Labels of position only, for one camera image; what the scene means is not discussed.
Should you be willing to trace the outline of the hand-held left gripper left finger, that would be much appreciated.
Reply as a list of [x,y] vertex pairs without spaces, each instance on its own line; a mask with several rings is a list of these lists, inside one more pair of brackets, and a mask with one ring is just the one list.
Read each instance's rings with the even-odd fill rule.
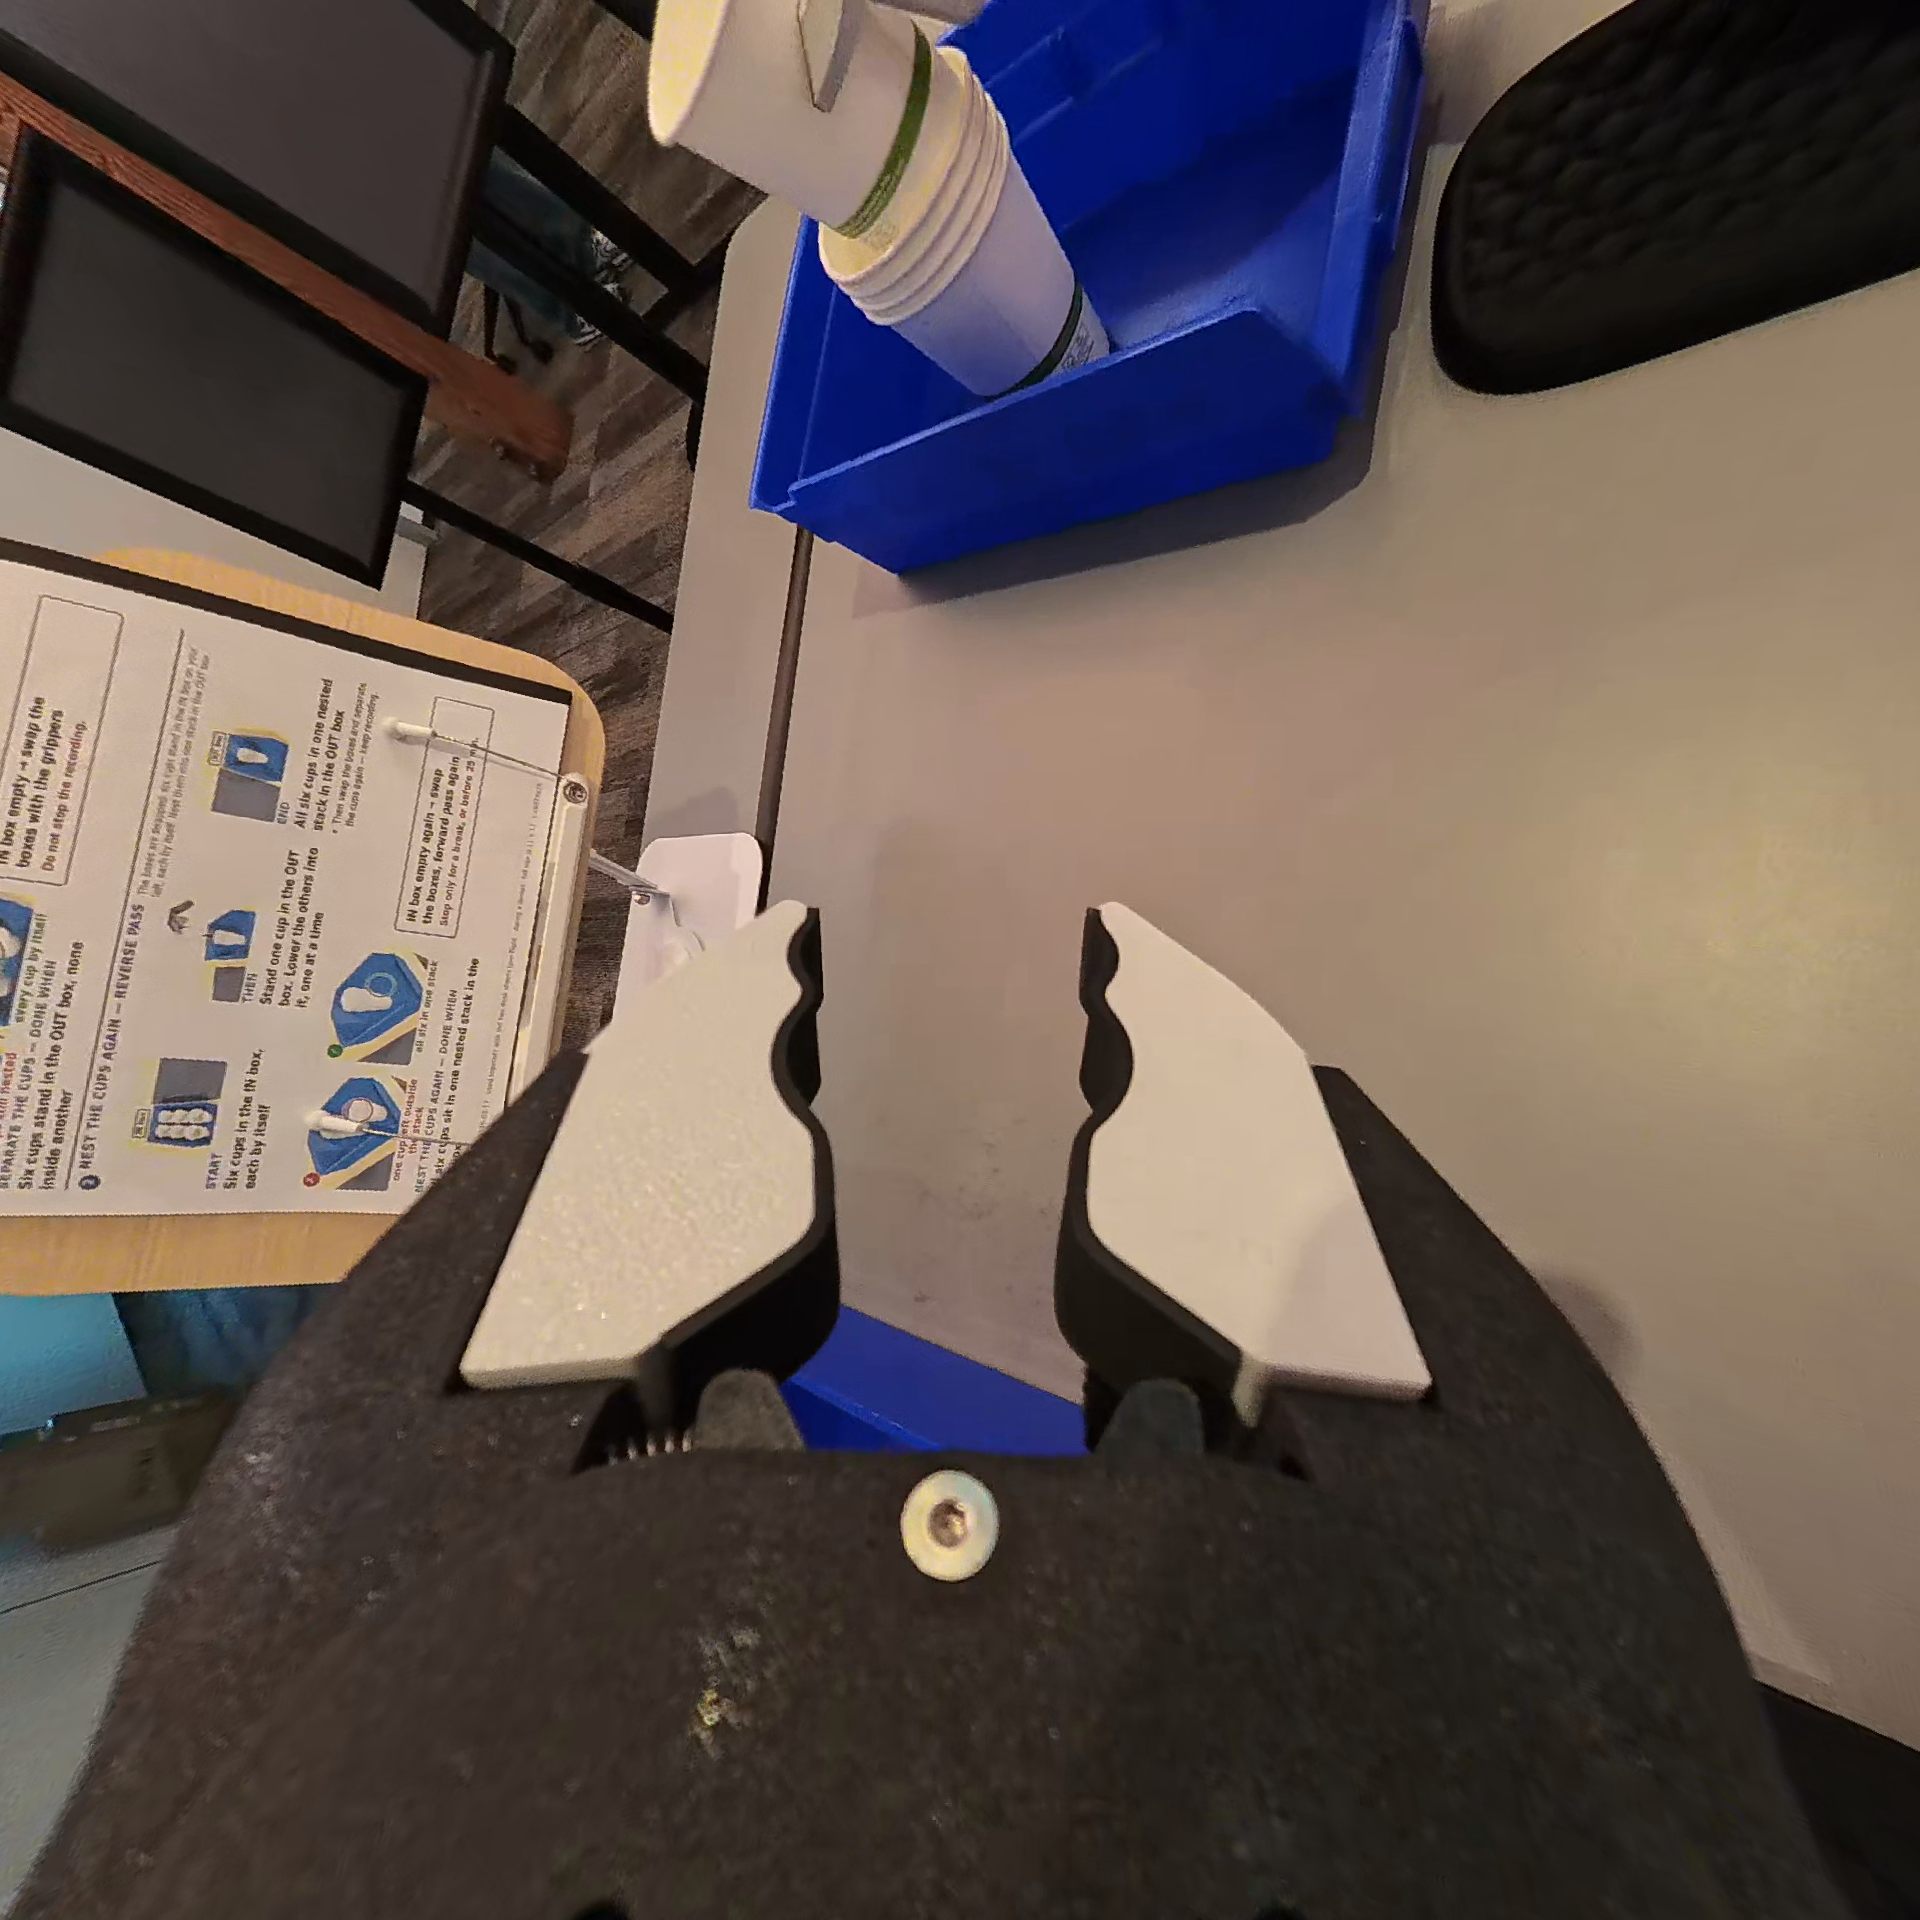
[[586,1050],[461,1356],[476,1389],[694,1401],[793,1375],[842,1311],[821,1093],[822,921],[784,900]]

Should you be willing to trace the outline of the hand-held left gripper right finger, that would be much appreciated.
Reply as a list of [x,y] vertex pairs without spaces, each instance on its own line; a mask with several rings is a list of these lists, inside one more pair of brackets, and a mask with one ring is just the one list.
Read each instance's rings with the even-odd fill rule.
[[1278,1389],[1413,1403],[1434,1372],[1305,1050],[1124,903],[1088,909],[1085,1118],[1053,1311],[1116,1397],[1178,1381],[1240,1427]]

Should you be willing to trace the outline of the white paper cup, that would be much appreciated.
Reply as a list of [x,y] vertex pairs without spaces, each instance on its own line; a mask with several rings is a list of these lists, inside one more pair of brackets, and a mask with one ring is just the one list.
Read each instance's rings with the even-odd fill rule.
[[926,313],[884,330],[984,401],[1108,353],[1108,334],[1025,178],[1010,137],[992,223],[961,279]]
[[917,19],[860,2],[837,108],[813,110],[797,2],[660,2],[648,81],[654,139],[707,158],[826,229],[861,234],[912,154],[932,45]]
[[931,77],[920,135],[897,170],[892,199],[860,234],[818,234],[818,258],[828,279],[865,306],[899,305],[989,142],[992,97],[971,63],[948,45],[921,47],[931,53]]
[[987,135],[989,142],[979,155],[971,175],[965,180],[962,199],[936,230],[932,245],[909,284],[904,287],[899,305],[880,309],[878,305],[865,306],[851,300],[866,321],[883,326],[897,326],[920,318],[954,287],[962,270],[969,266],[979,242],[992,223],[1008,166],[1008,135],[1002,125],[996,106],[989,108]]

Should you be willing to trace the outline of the blue plastic bin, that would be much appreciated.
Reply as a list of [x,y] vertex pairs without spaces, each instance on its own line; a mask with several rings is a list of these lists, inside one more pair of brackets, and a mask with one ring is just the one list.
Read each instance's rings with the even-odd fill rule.
[[1080,1401],[844,1307],[828,1341],[780,1385],[810,1450],[1082,1455]]
[[909,571],[1324,461],[1363,411],[1429,4],[1002,2],[952,42],[1110,335],[977,401],[800,223],[749,502]]

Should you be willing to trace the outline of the instruction sheet on wooden stand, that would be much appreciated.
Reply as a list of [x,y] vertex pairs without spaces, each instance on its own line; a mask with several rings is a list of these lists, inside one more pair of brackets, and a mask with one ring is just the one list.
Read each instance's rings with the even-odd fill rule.
[[[605,727],[586,689],[534,653],[225,559],[123,546],[90,566],[123,586],[141,580],[147,593],[200,593],[236,603],[257,625],[267,614],[290,618],[334,641],[355,635],[427,657],[438,671],[465,665],[568,694],[558,838],[545,866],[533,983],[514,1054],[512,1091],[528,1091],[563,1050],[605,772]],[[329,1284],[344,1281],[392,1226],[392,1217],[368,1214],[10,1217],[3,1226],[3,1291],[54,1298]]]

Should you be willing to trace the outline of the printed instruction sign board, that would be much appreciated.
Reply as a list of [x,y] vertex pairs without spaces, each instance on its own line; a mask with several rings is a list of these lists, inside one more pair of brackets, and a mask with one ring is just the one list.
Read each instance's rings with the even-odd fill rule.
[[512,1100],[570,694],[3,564],[3,1211],[392,1217]]

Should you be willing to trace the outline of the black display board stand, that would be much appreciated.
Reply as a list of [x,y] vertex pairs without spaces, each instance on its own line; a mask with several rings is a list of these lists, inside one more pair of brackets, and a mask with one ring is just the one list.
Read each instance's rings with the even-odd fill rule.
[[5,75],[448,334],[512,43],[461,2],[5,2]]
[[21,436],[384,586],[427,380],[38,131],[3,236]]

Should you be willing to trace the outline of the black wrist rest pad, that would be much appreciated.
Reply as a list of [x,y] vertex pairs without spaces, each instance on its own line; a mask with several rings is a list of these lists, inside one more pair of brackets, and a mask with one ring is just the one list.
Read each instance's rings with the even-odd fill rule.
[[1915,266],[1915,2],[1640,2],[1460,145],[1430,343],[1472,394],[1549,394]]

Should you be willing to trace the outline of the wooden post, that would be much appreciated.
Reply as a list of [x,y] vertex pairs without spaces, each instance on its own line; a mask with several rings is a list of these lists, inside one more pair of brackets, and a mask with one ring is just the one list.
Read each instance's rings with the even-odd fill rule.
[[168,214],[301,305],[341,322],[361,343],[426,378],[426,413],[456,438],[492,449],[504,461],[542,479],[564,468],[571,446],[570,411],[490,358],[413,325],[400,311],[133,155],[14,77],[3,77],[3,131],[5,161],[17,155],[24,131],[51,137],[65,154],[125,187],[134,202]]

